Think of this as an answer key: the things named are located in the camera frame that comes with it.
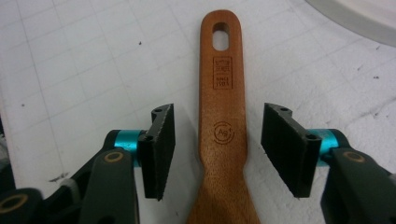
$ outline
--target wooden utensil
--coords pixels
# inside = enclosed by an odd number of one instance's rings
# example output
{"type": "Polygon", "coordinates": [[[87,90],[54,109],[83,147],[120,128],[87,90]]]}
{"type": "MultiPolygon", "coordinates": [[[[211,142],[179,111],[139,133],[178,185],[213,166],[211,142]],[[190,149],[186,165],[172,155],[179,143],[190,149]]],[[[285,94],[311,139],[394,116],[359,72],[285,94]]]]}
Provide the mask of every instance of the wooden utensil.
{"type": "Polygon", "coordinates": [[[260,223],[244,179],[248,155],[242,36],[228,10],[207,14],[201,26],[199,153],[205,169],[188,223],[260,223]],[[229,47],[213,48],[224,31],[229,47]]]}

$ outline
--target brass screw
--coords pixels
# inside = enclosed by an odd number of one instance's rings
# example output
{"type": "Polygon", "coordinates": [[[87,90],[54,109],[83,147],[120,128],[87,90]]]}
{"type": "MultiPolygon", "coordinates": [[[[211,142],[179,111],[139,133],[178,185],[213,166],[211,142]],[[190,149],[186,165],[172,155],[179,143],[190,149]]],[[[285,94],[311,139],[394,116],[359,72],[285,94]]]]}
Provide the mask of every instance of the brass screw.
{"type": "Polygon", "coordinates": [[[14,211],[15,209],[21,207],[24,203],[26,203],[28,198],[29,197],[26,194],[16,194],[9,196],[8,198],[0,202],[0,214],[14,211]]]}
{"type": "Polygon", "coordinates": [[[356,152],[352,151],[346,151],[343,154],[345,157],[347,157],[350,161],[355,161],[355,162],[366,162],[366,159],[364,157],[356,152]]]}
{"type": "Polygon", "coordinates": [[[123,158],[123,154],[120,152],[110,152],[107,155],[105,155],[105,161],[107,162],[116,162],[120,161],[123,158]]]}

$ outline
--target engraved logo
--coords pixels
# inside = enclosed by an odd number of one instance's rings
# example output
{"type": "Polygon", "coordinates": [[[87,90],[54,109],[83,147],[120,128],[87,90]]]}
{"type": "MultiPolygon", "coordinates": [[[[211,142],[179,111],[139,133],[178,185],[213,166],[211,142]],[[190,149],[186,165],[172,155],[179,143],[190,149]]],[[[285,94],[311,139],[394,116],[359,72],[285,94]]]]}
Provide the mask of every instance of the engraved logo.
{"type": "Polygon", "coordinates": [[[221,121],[214,125],[215,127],[215,142],[226,145],[233,141],[233,127],[231,124],[221,121]]]}
{"type": "Polygon", "coordinates": [[[233,59],[231,57],[213,58],[213,89],[233,88],[233,59]]]}

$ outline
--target tiled surface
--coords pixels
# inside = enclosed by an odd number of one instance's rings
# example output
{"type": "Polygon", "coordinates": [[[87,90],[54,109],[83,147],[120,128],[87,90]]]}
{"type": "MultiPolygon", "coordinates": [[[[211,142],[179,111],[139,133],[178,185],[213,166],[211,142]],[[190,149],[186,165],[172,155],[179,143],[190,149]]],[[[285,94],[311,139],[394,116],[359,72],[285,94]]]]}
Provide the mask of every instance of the tiled surface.
{"type": "Polygon", "coordinates": [[[0,1],[0,108],[18,187],[49,196],[113,129],[147,129],[174,103],[177,147],[163,201],[144,198],[142,223],[184,223],[202,178],[197,153],[199,29],[228,8],[244,38],[249,155],[245,177],[264,223],[323,223],[327,176],[296,200],[260,146],[264,102],[306,128],[343,131],[396,172],[396,49],[329,21],[303,0],[0,1]]]}

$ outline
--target hole in handle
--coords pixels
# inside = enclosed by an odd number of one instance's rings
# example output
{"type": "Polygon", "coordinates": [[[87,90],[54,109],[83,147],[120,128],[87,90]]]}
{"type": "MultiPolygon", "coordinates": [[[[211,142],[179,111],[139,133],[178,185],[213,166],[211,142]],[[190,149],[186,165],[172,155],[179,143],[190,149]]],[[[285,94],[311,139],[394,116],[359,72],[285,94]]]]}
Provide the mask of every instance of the hole in handle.
{"type": "Polygon", "coordinates": [[[213,48],[218,51],[228,49],[230,43],[229,27],[224,22],[216,23],[213,26],[213,48]]]}

